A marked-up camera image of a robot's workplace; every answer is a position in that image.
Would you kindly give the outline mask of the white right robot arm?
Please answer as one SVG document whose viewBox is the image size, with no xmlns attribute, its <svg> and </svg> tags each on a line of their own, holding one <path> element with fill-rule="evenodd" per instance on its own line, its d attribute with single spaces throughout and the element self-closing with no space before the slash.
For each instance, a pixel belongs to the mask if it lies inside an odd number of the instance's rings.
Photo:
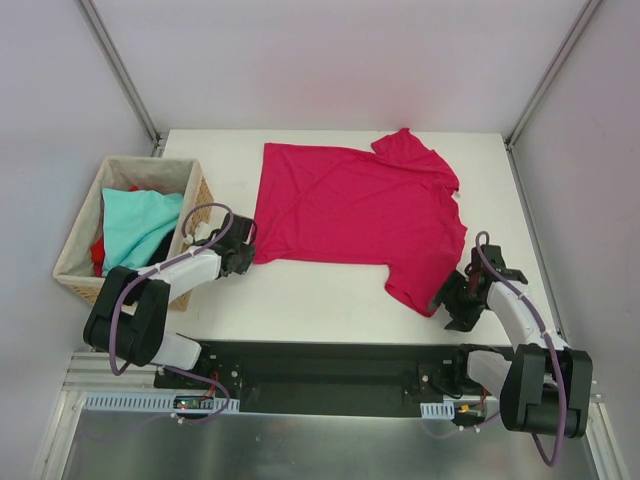
<svg viewBox="0 0 640 480">
<path fill-rule="evenodd" d="M 547 328 L 528 292 L 528 280 L 510 269 L 500 246 L 478 243 L 463 272 L 453 272 L 432 302 L 451 320 L 450 331 L 470 332 L 481 315 L 496 315 L 512 352 L 463 344 L 450 364 L 430 374 L 442 394 L 461 397 L 485 389 L 499 401 L 503 425 L 532 435 L 580 438 L 588 420 L 593 362 Z"/>
</svg>

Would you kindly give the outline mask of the wicker basket with cloth liner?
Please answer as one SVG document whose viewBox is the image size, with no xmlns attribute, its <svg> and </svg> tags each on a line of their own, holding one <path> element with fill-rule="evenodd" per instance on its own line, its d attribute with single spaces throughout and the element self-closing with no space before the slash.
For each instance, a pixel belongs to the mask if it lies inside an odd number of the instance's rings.
<svg viewBox="0 0 640 480">
<path fill-rule="evenodd" d="M 54 266 L 53 277 L 73 293 L 93 305 L 104 279 L 93 273 L 90 247 L 102 235 L 102 190 L 128 190 L 136 186 L 161 194 L 180 193 L 183 207 L 172 237 L 168 255 L 184 252 L 184 233 L 191 234 L 201 222 L 207 222 L 214 200 L 200 162 L 187 158 L 106 157 L 89 188 L 61 254 Z"/>
</svg>

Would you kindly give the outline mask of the pink t shirt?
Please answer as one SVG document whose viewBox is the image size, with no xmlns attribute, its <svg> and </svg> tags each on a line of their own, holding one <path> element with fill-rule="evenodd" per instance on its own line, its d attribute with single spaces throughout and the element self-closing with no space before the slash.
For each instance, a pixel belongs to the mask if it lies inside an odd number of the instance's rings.
<svg viewBox="0 0 640 480">
<path fill-rule="evenodd" d="M 449 164 L 408 129 L 368 151 L 267 143 L 255 261 L 383 265 L 385 291 L 431 317 L 465 246 L 459 188 Z"/>
</svg>

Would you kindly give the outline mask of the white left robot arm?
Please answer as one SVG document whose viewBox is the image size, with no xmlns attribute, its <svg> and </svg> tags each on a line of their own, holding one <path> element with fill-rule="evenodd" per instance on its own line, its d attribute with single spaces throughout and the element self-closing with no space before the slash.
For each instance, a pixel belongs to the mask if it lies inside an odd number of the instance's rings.
<svg viewBox="0 0 640 480">
<path fill-rule="evenodd" d="M 172 367 L 188 388 L 204 387 L 210 363 L 203 346 L 166 330 L 169 306 L 203 284 L 245 274 L 255 256 L 257 223 L 228 213 L 221 228 L 200 223 L 188 248 L 142 269 L 115 267 L 107 275 L 83 331 L 90 347 L 109 355 L 120 375 L 130 365 Z"/>
</svg>

